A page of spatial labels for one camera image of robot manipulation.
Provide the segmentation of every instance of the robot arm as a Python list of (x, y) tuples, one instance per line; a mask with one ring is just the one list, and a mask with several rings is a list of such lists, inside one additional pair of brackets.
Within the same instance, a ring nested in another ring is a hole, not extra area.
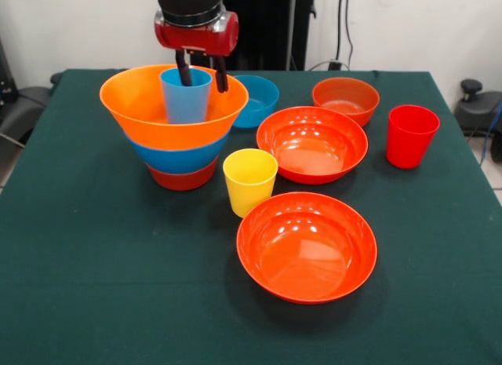
[(185, 52), (203, 53), (213, 59), (218, 90), (227, 91), (224, 57), (237, 44), (237, 14), (228, 12), (223, 0), (158, 0), (158, 4), (155, 34), (161, 45), (176, 50), (181, 82), (191, 85)]

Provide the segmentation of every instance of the white wall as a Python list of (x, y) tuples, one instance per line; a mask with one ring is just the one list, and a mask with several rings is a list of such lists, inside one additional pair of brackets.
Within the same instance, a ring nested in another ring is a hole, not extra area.
[(20, 87), (66, 68), (174, 62), (157, 42), (157, 0), (0, 0), (0, 38)]
[[(307, 68), (335, 56), (337, 3), (315, 0)], [(350, 0), (349, 25), (352, 69), (430, 71), (450, 106), (466, 77), (502, 90), (502, 0)]]
[[(307, 67), (336, 49), (337, 0), (315, 0)], [(156, 38), (156, 0), (0, 0), (0, 38), (19, 86), (65, 68), (173, 62)], [(462, 78), (502, 89), (502, 0), (351, 0), (354, 69), (428, 70), (449, 104)], [(347, 43), (341, 53), (347, 59)]]

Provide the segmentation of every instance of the power outlet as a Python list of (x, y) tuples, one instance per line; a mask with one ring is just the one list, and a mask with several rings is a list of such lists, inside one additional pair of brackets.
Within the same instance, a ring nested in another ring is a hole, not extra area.
[(328, 71), (339, 71), (342, 69), (342, 63), (337, 61), (330, 61), (328, 66)]

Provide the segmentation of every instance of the orange bowl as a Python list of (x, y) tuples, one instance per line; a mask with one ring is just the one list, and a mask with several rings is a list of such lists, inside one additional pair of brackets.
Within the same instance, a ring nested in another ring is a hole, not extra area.
[(174, 191), (188, 191), (199, 188), (209, 182), (216, 169), (216, 157), (208, 166), (193, 173), (169, 174), (158, 171), (147, 164), (148, 170), (154, 180), (163, 188)]
[(101, 86), (101, 102), (135, 143), (170, 151), (203, 147), (223, 137), (248, 102), (248, 91), (236, 78), (229, 75), (228, 91), (219, 93), (216, 72), (192, 66), (213, 76), (206, 121), (168, 124), (160, 74), (175, 67), (160, 64), (129, 69)]
[(336, 300), (358, 289), (377, 262), (371, 227), (340, 200), (290, 192), (242, 220), (237, 253), (264, 289), (298, 304)]
[(377, 90), (356, 78), (334, 77), (318, 83), (312, 90), (315, 106), (328, 108), (365, 126), (380, 103)]
[(261, 123), (256, 142), (277, 159), (279, 174), (303, 184), (341, 178), (368, 151), (361, 126), (347, 116), (313, 106), (275, 112)]

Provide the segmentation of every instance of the light blue cup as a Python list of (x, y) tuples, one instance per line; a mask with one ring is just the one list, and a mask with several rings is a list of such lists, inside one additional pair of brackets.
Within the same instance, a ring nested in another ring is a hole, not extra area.
[(186, 174), (208, 166), (220, 154), (229, 133), (230, 131), (218, 141), (204, 147), (183, 151), (163, 151), (147, 148), (135, 143), (127, 135), (126, 137), (139, 157), (149, 166), (163, 173)]
[(213, 77), (196, 68), (190, 68), (190, 76), (192, 86), (184, 86), (177, 68), (160, 74), (168, 123), (200, 123), (206, 120)]
[(234, 127), (258, 127), (275, 110), (279, 89), (270, 80), (260, 76), (234, 76), (242, 82), (249, 93), (248, 104), (234, 122)]

